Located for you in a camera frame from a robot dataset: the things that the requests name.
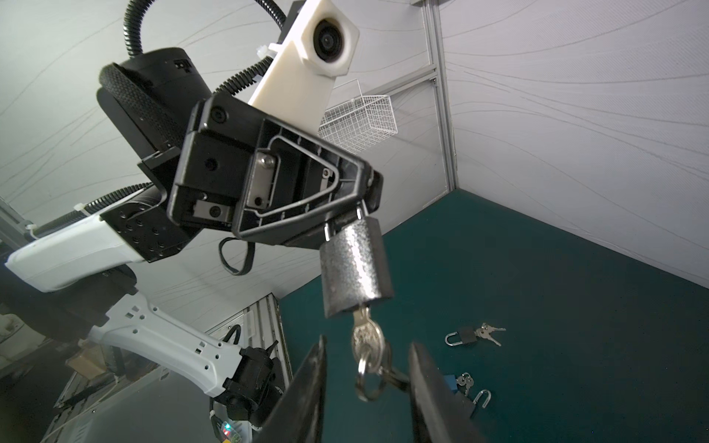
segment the screw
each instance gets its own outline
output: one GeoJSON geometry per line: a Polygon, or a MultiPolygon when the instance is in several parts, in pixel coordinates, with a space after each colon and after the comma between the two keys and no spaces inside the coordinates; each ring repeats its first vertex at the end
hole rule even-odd
{"type": "Polygon", "coordinates": [[[227,116],[226,116],[226,111],[224,111],[222,108],[219,106],[215,106],[212,108],[212,111],[209,114],[212,117],[212,120],[214,120],[217,123],[224,123],[226,122],[227,116]]]}
{"type": "Polygon", "coordinates": [[[259,164],[265,169],[273,169],[274,166],[276,166],[276,159],[270,155],[263,154],[261,158],[259,158],[259,164]]]}

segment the white backdrop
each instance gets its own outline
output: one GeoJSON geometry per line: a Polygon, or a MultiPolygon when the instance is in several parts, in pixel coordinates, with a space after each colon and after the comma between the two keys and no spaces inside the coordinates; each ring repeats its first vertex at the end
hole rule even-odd
{"type": "Polygon", "coordinates": [[[709,286],[709,2],[441,5],[463,189],[709,286]]]}
{"type": "MultiPolygon", "coordinates": [[[[277,2],[284,12],[290,1],[277,2]]],[[[335,0],[360,30],[350,75],[363,90],[429,63],[420,8],[406,0],[335,0]]],[[[34,223],[47,222],[145,177],[138,158],[95,99],[99,70],[128,58],[122,22],[127,0],[0,2],[0,196],[34,223]]],[[[145,51],[183,47],[207,85],[217,87],[256,62],[256,48],[279,30],[253,0],[159,0],[143,21],[145,51]]],[[[248,100],[253,87],[239,95],[248,100]]],[[[376,213],[386,230],[445,192],[430,85],[394,97],[400,133],[363,155],[384,173],[376,213]]],[[[132,268],[138,287],[200,329],[269,292],[284,296],[319,273],[317,253],[259,246],[254,269],[234,277],[220,267],[225,233],[202,232],[181,254],[132,268]]],[[[240,266],[244,247],[226,256],[240,266]]]]}

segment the camera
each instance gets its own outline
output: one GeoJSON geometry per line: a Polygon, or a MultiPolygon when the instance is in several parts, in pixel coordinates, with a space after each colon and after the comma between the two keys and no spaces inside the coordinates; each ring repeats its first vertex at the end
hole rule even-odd
{"type": "Polygon", "coordinates": [[[313,33],[313,46],[318,57],[324,62],[333,62],[344,48],[342,33],[327,20],[321,20],[313,33]]]}

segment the white wire basket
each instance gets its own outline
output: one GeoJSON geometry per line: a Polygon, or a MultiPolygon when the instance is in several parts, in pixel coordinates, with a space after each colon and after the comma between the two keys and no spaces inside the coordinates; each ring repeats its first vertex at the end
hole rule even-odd
{"type": "Polygon", "coordinates": [[[398,129],[391,98],[363,96],[359,82],[356,79],[351,82],[357,82],[359,96],[326,110],[318,135],[344,150],[358,154],[395,135],[398,129]]]}

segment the teal floor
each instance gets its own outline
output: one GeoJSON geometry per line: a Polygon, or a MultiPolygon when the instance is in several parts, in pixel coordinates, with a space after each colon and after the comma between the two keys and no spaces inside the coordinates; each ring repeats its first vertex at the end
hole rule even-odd
{"type": "MultiPolygon", "coordinates": [[[[464,191],[384,236],[396,289],[372,317],[407,371],[412,340],[493,399],[491,442],[709,442],[709,290],[464,191]],[[506,327],[451,348],[459,326],[506,327]]],[[[325,443],[411,442],[408,397],[363,403],[352,316],[326,320],[320,279],[281,302],[294,369],[328,338],[325,443]]]]}

